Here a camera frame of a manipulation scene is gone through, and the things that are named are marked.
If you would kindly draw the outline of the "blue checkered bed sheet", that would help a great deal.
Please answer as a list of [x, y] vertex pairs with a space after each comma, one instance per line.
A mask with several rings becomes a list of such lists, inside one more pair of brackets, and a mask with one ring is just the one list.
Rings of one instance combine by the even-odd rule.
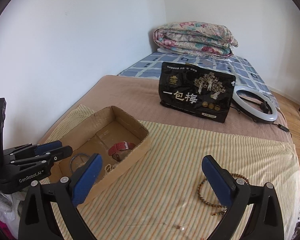
[[262, 77], [257, 73], [250, 62], [239, 56], [221, 58], [216, 56], [193, 56], [188, 54], [168, 53], [158, 49], [151, 55], [138, 61], [129, 68], [123, 70], [119, 75], [126, 77], [140, 77], [147, 79], [160, 79], [161, 65], [163, 62], [189, 63], [206, 69], [220, 72], [229, 72], [236, 76], [238, 85], [248, 86], [258, 90], [270, 98], [271, 102], [278, 108], [277, 99], [271, 93]]

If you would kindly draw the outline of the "folded floral quilt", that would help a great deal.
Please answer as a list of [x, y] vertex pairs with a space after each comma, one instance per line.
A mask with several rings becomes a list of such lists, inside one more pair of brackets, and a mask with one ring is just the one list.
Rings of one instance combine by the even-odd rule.
[[166, 23], [154, 31], [153, 41], [172, 53], [221, 58], [232, 57], [238, 47], [226, 26], [197, 21]]

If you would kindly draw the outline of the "blue bangle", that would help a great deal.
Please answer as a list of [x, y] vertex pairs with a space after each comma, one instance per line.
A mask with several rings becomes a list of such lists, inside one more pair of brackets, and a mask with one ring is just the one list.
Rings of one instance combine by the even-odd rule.
[[73, 174], [78, 168], [85, 165], [85, 163], [90, 159], [90, 156], [85, 153], [78, 153], [74, 155], [69, 163], [69, 168]]

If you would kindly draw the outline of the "black snack bag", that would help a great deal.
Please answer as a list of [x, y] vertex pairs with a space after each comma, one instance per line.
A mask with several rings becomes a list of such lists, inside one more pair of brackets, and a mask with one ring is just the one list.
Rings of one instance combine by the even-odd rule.
[[236, 77], [192, 64], [163, 62], [159, 80], [160, 104], [189, 115], [224, 123]]

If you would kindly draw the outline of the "brown cardboard box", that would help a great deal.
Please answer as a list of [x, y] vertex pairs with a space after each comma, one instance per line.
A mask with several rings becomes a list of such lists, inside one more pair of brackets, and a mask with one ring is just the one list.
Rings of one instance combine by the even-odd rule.
[[[102, 156], [103, 166], [85, 202], [115, 183], [151, 149], [148, 129], [133, 116], [116, 106], [106, 107], [98, 112], [79, 105], [72, 110], [50, 133], [45, 142], [59, 140], [64, 146], [72, 147], [73, 154], [58, 161], [51, 169], [49, 181], [55, 183], [63, 176], [72, 175], [69, 163], [78, 153]], [[136, 147], [121, 162], [108, 155], [108, 150], [118, 142], [132, 142]]]

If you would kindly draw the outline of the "brown blanket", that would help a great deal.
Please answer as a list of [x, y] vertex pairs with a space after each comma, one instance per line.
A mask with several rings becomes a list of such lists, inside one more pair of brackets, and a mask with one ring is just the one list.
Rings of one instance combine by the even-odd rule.
[[138, 120], [292, 142], [290, 133], [276, 125], [254, 122], [233, 108], [224, 123], [166, 108], [160, 104], [158, 87], [157, 80], [106, 75], [70, 109], [84, 105], [97, 112], [108, 106], [117, 106]]

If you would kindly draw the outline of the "striped yellow towel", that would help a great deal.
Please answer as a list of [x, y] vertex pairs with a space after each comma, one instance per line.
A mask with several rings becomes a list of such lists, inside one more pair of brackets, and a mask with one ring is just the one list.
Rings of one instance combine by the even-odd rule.
[[[274, 185], [285, 239], [299, 215], [300, 166], [291, 142], [217, 133], [144, 121], [151, 149], [115, 183], [79, 211], [98, 239], [207, 239], [220, 217], [201, 198], [201, 162], [210, 154], [231, 173], [253, 185]], [[175, 228], [181, 225], [180, 231]]]

